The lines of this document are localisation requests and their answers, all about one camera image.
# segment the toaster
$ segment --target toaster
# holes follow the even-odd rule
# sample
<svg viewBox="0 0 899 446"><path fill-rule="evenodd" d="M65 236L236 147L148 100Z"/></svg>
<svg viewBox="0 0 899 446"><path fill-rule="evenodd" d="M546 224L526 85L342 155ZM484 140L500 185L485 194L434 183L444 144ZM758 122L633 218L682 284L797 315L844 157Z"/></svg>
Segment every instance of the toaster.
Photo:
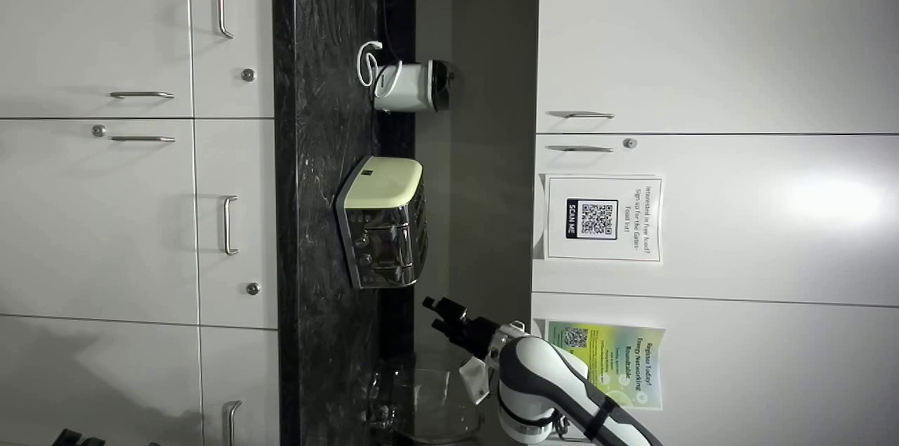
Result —
<svg viewBox="0 0 899 446"><path fill-rule="evenodd" d="M415 283L428 253L421 164L366 156L337 195L343 250L355 288Z"/></svg>

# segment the qr code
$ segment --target qr code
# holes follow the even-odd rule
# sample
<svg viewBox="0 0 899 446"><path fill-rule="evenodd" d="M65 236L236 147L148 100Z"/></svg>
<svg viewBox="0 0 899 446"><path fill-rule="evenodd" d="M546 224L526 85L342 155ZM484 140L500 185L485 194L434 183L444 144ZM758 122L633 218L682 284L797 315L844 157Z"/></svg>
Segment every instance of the qr code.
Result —
<svg viewBox="0 0 899 446"><path fill-rule="evenodd" d="M586 348L587 328L565 328L562 331L562 342L569 348Z"/></svg>
<svg viewBox="0 0 899 446"><path fill-rule="evenodd" d="M581 202L581 232L585 235L612 235L615 208L612 204Z"/></svg>

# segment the drawer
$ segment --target drawer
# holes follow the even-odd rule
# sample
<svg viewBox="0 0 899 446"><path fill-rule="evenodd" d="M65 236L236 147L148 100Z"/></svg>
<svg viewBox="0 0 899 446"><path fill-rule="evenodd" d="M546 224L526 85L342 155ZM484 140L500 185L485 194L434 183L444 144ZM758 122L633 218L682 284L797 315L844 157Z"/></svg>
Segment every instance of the drawer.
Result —
<svg viewBox="0 0 899 446"><path fill-rule="evenodd" d="M274 122L196 129L200 322L277 328Z"/></svg>
<svg viewBox="0 0 899 446"><path fill-rule="evenodd" d="M540 0L537 133L899 132L895 0Z"/></svg>
<svg viewBox="0 0 899 446"><path fill-rule="evenodd" d="M278 333L202 327L202 346L206 446L279 444Z"/></svg>
<svg viewBox="0 0 899 446"><path fill-rule="evenodd" d="M899 305L897 158L899 136L537 136L533 290ZM546 256L548 174L661 178L661 261Z"/></svg>
<svg viewBox="0 0 899 446"><path fill-rule="evenodd" d="M196 324L190 120L4 120L0 177L0 314Z"/></svg>
<svg viewBox="0 0 899 446"><path fill-rule="evenodd" d="M0 117L192 116L188 2L0 0Z"/></svg>
<svg viewBox="0 0 899 446"><path fill-rule="evenodd" d="M666 446L891 444L899 433L897 309L535 293L531 311L665 328L662 410L629 413Z"/></svg>
<svg viewBox="0 0 899 446"><path fill-rule="evenodd" d="M199 327L0 317L0 443L202 443Z"/></svg>
<svg viewBox="0 0 899 446"><path fill-rule="evenodd" d="M190 0L190 8L197 117L273 117L272 0Z"/></svg>

